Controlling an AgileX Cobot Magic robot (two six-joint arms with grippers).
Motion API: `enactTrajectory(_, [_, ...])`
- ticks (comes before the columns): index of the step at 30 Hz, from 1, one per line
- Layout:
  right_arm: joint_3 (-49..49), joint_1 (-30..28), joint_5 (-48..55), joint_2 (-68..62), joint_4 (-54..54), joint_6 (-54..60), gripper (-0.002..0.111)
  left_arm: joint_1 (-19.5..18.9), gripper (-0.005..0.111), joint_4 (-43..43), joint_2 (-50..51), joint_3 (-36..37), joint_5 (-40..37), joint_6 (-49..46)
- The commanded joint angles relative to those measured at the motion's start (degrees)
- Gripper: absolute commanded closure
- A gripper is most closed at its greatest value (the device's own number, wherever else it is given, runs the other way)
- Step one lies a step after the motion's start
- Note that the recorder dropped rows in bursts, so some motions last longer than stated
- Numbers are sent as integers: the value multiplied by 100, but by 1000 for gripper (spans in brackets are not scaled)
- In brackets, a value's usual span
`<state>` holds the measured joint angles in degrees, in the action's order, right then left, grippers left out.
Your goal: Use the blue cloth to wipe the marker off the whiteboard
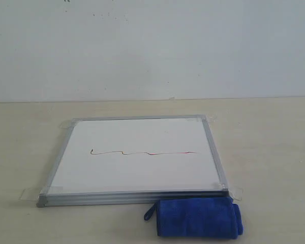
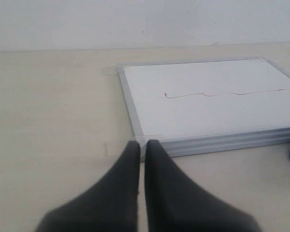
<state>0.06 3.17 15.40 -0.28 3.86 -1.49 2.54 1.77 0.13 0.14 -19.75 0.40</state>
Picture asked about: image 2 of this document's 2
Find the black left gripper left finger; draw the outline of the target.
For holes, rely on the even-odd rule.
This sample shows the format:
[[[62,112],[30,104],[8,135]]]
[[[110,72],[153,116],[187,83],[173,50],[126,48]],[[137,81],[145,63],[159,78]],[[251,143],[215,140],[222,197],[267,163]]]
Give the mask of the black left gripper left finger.
[[[91,188],[48,212],[37,232],[136,232],[140,145],[129,141],[111,169]]]

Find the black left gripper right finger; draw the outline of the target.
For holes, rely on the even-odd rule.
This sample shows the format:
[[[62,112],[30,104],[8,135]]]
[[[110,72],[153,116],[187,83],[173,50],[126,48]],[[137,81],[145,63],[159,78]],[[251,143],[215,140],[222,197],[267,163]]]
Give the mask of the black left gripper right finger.
[[[145,201],[150,232],[260,232],[248,213],[191,180],[158,140],[145,153]]]

